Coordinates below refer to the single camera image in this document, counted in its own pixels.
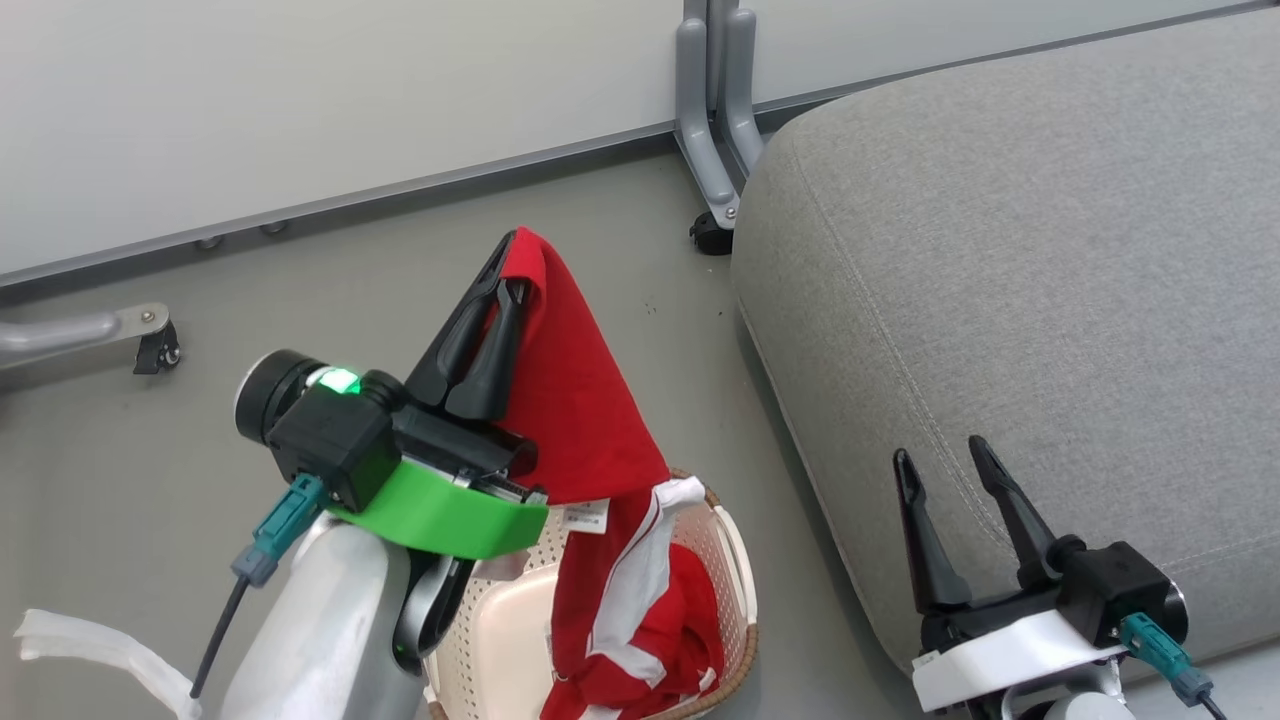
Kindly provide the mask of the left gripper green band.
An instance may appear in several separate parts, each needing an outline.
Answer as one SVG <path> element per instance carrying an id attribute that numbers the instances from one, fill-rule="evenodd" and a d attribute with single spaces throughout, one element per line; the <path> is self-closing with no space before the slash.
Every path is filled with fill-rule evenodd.
<path id="1" fill-rule="evenodd" d="M 506 416 L 524 333 L 529 283 L 503 275 L 511 231 L 463 293 L 404 382 L 416 404 L 445 405 L 460 421 L 374 398 L 326 398 L 325 438 L 355 455 L 353 492 L 329 511 L 408 550 L 467 560 L 531 547 L 547 497 L 516 478 L 534 445 L 498 427 Z"/>

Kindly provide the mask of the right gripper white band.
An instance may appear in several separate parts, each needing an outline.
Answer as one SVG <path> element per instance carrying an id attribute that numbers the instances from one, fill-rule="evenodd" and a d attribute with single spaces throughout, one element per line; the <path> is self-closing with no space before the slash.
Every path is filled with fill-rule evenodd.
<path id="1" fill-rule="evenodd" d="M 982 436 L 968 448 L 996 501 L 1018 557 L 1024 591 L 1057 589 L 1062 553 L 1082 538 L 1056 536 Z M 1117 644 L 1097 647 L 1047 594 L 1011 594 L 975 606 L 927 509 L 927 492 L 905 448 L 893 452 L 895 488 L 906 543 L 922 652 L 911 684 L 929 714 L 1129 714 Z"/>

